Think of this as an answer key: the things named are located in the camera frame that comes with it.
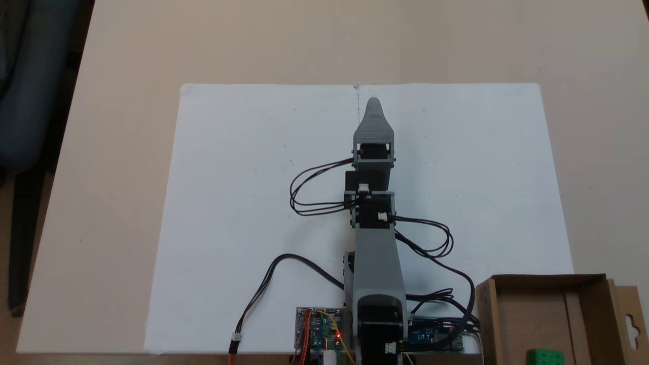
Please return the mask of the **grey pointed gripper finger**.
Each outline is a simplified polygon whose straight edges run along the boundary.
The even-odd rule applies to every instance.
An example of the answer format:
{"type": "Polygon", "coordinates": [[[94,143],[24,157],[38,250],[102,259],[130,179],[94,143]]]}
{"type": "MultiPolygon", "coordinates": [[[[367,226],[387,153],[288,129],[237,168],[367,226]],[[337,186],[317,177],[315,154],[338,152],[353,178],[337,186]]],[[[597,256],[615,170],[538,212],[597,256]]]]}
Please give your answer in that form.
{"type": "Polygon", "coordinates": [[[364,116],[354,132],[355,144],[393,144],[394,130],[388,123],[380,100],[368,99],[364,116]]]}

